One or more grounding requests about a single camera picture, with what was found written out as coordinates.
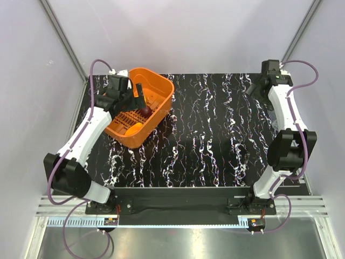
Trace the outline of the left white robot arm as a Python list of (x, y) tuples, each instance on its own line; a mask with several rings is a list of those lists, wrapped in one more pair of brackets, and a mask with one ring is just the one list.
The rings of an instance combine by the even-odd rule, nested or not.
[(101, 133), (121, 112), (135, 111), (146, 105), (140, 83), (107, 87), (104, 95), (93, 95), (84, 120), (69, 141), (56, 153), (46, 154), (43, 164), (47, 177), (47, 195), (53, 205), (61, 206), (73, 198), (94, 201), (102, 212), (116, 209), (111, 190), (93, 181), (85, 162)]

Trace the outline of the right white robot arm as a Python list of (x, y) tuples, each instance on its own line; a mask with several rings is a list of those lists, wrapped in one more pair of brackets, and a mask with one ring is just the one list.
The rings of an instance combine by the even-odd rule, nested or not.
[(261, 76), (252, 90), (272, 106), (278, 134), (267, 151), (268, 166), (244, 200), (244, 208), (251, 214), (261, 214), (273, 206), (275, 191), (286, 179), (303, 177), (316, 144), (316, 132), (308, 130), (299, 114), (295, 89), (290, 76), (283, 75)]

